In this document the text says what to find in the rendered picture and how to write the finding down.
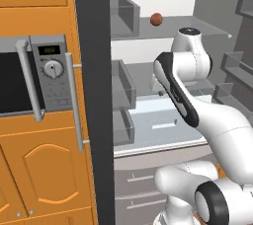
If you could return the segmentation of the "grey freezer drawer front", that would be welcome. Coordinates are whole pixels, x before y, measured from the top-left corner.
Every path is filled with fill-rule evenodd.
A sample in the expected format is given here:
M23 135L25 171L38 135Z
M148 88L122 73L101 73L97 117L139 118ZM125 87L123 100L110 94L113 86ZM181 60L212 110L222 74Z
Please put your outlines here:
M127 210L127 206L166 199L162 196L116 200L116 225L152 225L156 215L163 210L164 203Z
M128 183L127 179L132 177L143 177L153 175L155 168L138 169L138 170L115 170L115 199L130 199L160 195L156 189L154 178L141 182Z

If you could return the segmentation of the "glass fridge shelf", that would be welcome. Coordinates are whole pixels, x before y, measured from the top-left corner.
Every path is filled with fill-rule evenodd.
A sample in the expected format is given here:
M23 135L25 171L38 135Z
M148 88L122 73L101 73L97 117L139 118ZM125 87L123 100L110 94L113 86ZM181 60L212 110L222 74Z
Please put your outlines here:
M230 33L193 16L164 17L162 24L158 27L152 26L148 17L141 17L139 31L132 31L120 17L114 17L112 18L111 40L173 38L182 28L195 28L203 36L222 35L231 38Z

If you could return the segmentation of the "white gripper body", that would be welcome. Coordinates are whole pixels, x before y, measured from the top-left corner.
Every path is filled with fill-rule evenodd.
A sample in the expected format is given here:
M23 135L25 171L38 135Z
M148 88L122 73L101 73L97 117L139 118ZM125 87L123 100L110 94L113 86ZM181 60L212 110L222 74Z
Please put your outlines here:
M157 80L155 75L151 76L151 81L149 83L149 87L152 92L157 93L159 96L163 96L166 93L166 91L164 90L164 88L162 87L160 82Z

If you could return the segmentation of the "light grey fridge door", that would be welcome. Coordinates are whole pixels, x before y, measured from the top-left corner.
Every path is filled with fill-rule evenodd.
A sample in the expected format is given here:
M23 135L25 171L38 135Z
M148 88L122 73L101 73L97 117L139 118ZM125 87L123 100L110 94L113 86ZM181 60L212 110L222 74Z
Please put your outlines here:
M211 55L213 68L209 81L214 85L233 83L232 96L253 112L253 91L238 83L221 68L223 55L242 51L242 61L253 67L253 19L237 15L238 0L196 0L194 17L231 34L203 36L203 44Z

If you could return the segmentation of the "red apple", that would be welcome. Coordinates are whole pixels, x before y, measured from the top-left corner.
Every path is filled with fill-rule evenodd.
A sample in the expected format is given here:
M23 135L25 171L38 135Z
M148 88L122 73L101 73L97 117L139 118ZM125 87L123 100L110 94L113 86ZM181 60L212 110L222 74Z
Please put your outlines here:
M150 24L152 26L160 26L162 24L163 18L162 15L160 13L154 13L151 15L150 17Z

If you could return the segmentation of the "grey built-in microwave oven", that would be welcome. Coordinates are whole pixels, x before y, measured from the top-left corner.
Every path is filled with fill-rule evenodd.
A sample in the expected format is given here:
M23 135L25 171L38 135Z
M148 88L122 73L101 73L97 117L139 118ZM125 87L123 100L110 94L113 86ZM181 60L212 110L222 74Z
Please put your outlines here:
M0 37L0 115L33 112L16 49L17 42L24 40L41 110L71 110L65 36Z

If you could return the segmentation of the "orange arched cupboard door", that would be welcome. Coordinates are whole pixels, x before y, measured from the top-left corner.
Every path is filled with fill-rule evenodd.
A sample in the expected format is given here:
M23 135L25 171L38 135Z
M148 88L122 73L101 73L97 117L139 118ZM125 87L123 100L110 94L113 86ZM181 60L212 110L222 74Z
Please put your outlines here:
M74 128L5 135L0 143L32 216L91 205L86 157Z
M19 211L22 213L17 189L0 150L0 223L17 221Z

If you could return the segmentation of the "dark grey fridge door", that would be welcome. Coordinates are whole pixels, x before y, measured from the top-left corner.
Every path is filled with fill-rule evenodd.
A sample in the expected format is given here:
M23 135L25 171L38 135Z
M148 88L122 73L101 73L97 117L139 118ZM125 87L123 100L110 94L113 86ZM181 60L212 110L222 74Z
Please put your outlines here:
M75 0L98 225L116 225L110 0Z

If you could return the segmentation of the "grey fridge door bin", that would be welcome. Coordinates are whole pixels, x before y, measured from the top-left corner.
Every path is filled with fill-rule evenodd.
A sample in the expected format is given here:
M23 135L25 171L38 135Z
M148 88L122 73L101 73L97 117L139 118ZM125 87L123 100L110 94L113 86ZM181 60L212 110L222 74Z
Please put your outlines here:
M244 63L242 56L242 51L225 53L220 68L238 83L253 91L253 67Z
M136 87L124 62L112 61L113 110L132 110L136 103Z
M235 97L232 96L231 92L233 86L233 83L217 84L214 88L213 98L221 104L238 109L245 116L249 117L253 112L248 110Z
M134 125L128 111L113 112L114 145L126 145L134 142Z
M235 13L253 19L253 0L238 0Z
M110 0L111 38L139 35L140 7L131 0Z

